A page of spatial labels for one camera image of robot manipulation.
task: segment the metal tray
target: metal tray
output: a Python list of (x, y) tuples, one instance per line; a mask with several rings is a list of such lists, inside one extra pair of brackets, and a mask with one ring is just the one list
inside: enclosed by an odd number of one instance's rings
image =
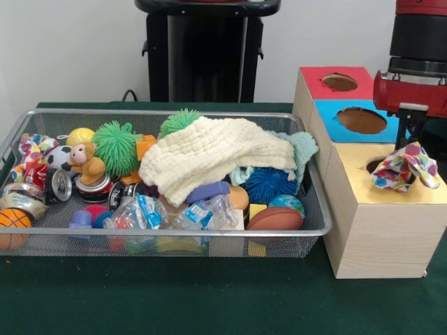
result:
[[(130, 122), (136, 133), (158, 134), (161, 123), (174, 112), (136, 110), (58, 110), (37, 109), (23, 114), (0, 147), (0, 187), (11, 182), (10, 169), (19, 161), (18, 141), (23, 133), (56, 137), (73, 129), (97, 129), (117, 120)], [(204, 112), (210, 118), (246, 118), (267, 131), (293, 134), (303, 131), (299, 119), (291, 114)], [(306, 209), (301, 230), (296, 231), (188, 231), (188, 230), (85, 230), (69, 229), (74, 211), (86, 204), (77, 196), (50, 206), (33, 228), (1, 228), (5, 234), (27, 234), (29, 239), (15, 251), (0, 250), (0, 255), (53, 256), (211, 256), (211, 257), (292, 257), (303, 258), (316, 240), (329, 232), (332, 220), (321, 179), (314, 160), (307, 164), (298, 198)], [(125, 247), (110, 249), (114, 242)]]

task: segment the blue globe ball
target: blue globe ball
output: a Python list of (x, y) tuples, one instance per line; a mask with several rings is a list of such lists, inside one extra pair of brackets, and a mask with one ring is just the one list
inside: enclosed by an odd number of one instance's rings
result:
[(296, 210), (302, 218), (305, 218), (305, 207), (301, 201), (292, 195), (278, 195), (270, 203), (268, 207), (287, 207)]

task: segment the plush teddy bear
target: plush teddy bear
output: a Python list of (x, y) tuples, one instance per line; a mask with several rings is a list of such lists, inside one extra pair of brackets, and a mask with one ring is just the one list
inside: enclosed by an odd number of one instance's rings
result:
[(105, 173), (105, 164), (94, 157), (96, 146), (90, 142), (82, 142), (71, 149), (68, 164), (71, 171), (80, 173), (80, 182), (84, 185), (92, 185), (98, 181)]

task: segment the pink ball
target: pink ball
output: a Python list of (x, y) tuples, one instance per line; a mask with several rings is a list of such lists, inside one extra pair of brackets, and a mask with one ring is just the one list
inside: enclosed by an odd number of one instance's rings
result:
[(88, 211), (93, 216), (93, 222), (95, 222), (96, 218), (108, 209), (101, 204), (90, 204), (89, 206), (85, 207), (84, 210)]

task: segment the orange basketball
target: orange basketball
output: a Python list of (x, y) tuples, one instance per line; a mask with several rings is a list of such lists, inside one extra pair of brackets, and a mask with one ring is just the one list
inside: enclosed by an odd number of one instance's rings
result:
[(25, 243), (27, 234), (2, 234), (2, 228), (31, 228), (31, 220), (20, 209), (2, 209), (0, 211), (0, 250), (15, 250)]

